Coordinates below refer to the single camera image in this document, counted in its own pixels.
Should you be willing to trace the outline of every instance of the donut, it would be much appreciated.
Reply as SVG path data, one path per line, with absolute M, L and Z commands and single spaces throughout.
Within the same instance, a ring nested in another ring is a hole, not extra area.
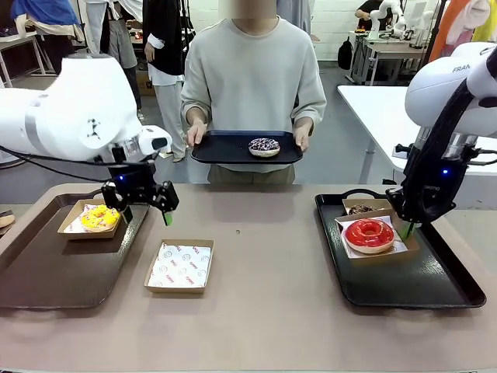
M 349 215 L 362 214 L 363 212 L 375 211 L 376 208 L 366 206 L 365 204 L 356 204 L 349 210 Z
M 271 138 L 257 138 L 250 141 L 248 149 L 252 155 L 261 158 L 274 157 L 281 150 L 278 141 Z
M 378 254 L 394 245 L 394 230 L 384 221 L 360 219 L 344 232 L 351 248 L 364 254 Z
M 90 232 L 104 232 L 114 228 L 119 221 L 119 212 L 115 209 L 100 205 L 86 211 L 81 217 L 81 223 Z

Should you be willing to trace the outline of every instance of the red glazed donut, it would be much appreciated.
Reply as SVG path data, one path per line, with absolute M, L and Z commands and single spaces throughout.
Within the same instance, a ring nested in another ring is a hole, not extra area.
M 360 219 L 345 230 L 345 240 L 354 250 L 365 254 L 378 254 L 394 244 L 394 231 L 384 221 Z

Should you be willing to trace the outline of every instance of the white robotic arm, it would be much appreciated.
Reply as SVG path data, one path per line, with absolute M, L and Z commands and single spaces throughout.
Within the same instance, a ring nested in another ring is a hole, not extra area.
M 67 160 L 111 156 L 119 145 L 128 162 L 162 149 L 171 136 L 142 126 L 129 84 L 114 58 L 66 58 L 46 91 L 0 89 L 0 145 L 20 153 Z
M 380 4 L 378 10 L 374 10 L 370 13 L 370 18 L 373 23 L 371 31 L 368 35 L 368 39 L 375 40 L 378 39 L 380 34 L 380 19 L 388 16 L 388 9 L 391 9 L 394 18 L 392 19 L 393 30 L 392 35 L 394 37 L 402 37 L 405 31 L 405 19 L 404 12 L 402 11 L 401 3 L 399 0 L 383 0 Z
M 170 151 L 171 143 L 166 131 L 141 125 L 123 69 L 106 55 L 64 59 L 46 91 L 0 89 L 0 150 L 109 166 L 103 196 L 128 221 L 129 204 L 140 203 L 158 208 L 169 223 L 179 200 L 171 182 L 154 181 L 151 155 Z
M 468 165 L 496 150 L 476 148 L 478 136 L 497 138 L 497 48 L 490 43 L 460 45 L 414 77 L 405 97 L 409 117 L 421 129 L 409 147 L 401 188 L 388 190 L 399 217 L 431 222 L 455 208 L 454 198 Z

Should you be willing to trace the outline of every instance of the cable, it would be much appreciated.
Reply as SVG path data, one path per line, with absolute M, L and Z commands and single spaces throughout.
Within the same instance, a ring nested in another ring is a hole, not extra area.
M 46 169 L 48 171 L 51 171 L 53 173 L 58 173 L 59 175 L 64 175 L 64 176 L 69 176 L 69 177 L 74 177 L 75 179 L 81 179 L 81 180 L 86 180 L 86 181 L 92 181 L 92 182 L 95 182 L 95 183 L 106 183 L 107 181 L 111 180 L 111 179 L 106 179 L 106 180 L 100 180 L 100 179 L 92 179 L 92 178 L 89 178 L 89 177 L 84 177 L 84 176 L 78 176 L 78 175 L 73 175 L 71 173 L 65 173 L 63 171 L 59 171 L 58 169 L 52 169 L 51 167 L 48 167 L 46 165 L 42 165 L 41 163 L 38 163 L 38 162 L 34 162 L 32 161 L 31 159 L 29 158 L 26 158 L 26 157 L 23 157 L 23 156 L 18 156 L 16 155 L 17 158 L 19 159 L 22 159 L 23 161 L 25 162 L 28 162 L 28 163 L 31 163 L 31 164 L 34 164 L 35 166 L 38 166 L 38 167 L 41 167 L 42 169 Z
M 87 165 L 87 166 L 97 166 L 97 167 L 110 167 L 110 166 L 136 166 L 141 163 L 146 163 L 146 162 L 90 162 L 90 161 L 71 161 L 68 159 L 60 159 L 60 158 L 55 158 L 55 157 L 47 157 L 45 155 L 34 155 L 34 154 L 26 154 L 26 153 L 19 153 L 14 150 L 7 149 L 3 146 L 0 145 L 0 150 L 4 151 L 5 153 L 9 153 L 10 155 L 14 155 L 17 158 L 22 158 L 22 157 L 30 157 L 34 159 L 41 159 L 43 161 L 56 161 L 56 162 L 66 162 L 66 163 L 75 163 L 79 165 Z
M 74 175 L 72 173 L 65 173 L 64 171 L 59 171 L 58 169 L 52 169 L 51 167 L 48 167 L 46 165 L 42 165 L 41 163 L 38 163 L 38 162 L 34 162 L 33 160 L 25 157 L 22 155 L 22 153 L 18 153 L 18 152 L 14 152 L 14 151 L 11 151 L 7 148 L 4 148 L 3 146 L 0 145 L 0 150 L 6 152 L 6 153 L 9 153 L 10 155 L 14 155 L 15 157 L 25 161 L 25 162 L 28 162 L 28 163 L 31 163 L 35 166 L 38 166 L 38 167 L 41 167 L 42 169 L 46 169 L 48 171 L 51 171 L 53 173 L 57 173 L 59 175 L 64 175 L 64 176 L 69 176 L 69 177 L 74 177 L 75 179 L 80 179 L 80 180 L 86 180 L 86 181 L 92 181 L 94 183 L 106 183 L 108 181 L 112 181 L 112 178 L 109 178 L 109 179 L 104 179 L 104 180 L 101 180 L 101 179 L 93 179 L 91 177 L 85 177 L 85 176 L 78 176 L 78 175 Z M 153 157 L 153 160 L 156 160 L 156 158 L 158 157 L 158 153 Z M 131 163 L 132 166 L 135 166 L 137 164 L 140 164 L 140 163 Z M 89 162 L 89 165 L 90 166 L 100 166 L 101 164 L 99 163 L 91 163 Z M 132 173 L 124 173 L 122 174 L 121 176 L 129 176 L 129 175 L 133 175 L 137 172 L 132 172 Z
M 478 152 L 478 155 L 480 155 L 480 154 L 497 154 L 497 151 L 480 149 L 480 151 Z M 471 166 L 489 166 L 489 165 L 494 165 L 496 163 L 497 163 L 497 159 L 494 159 L 493 161 L 490 161 L 490 162 L 471 161 L 471 162 L 469 162 L 469 165 L 471 165 Z

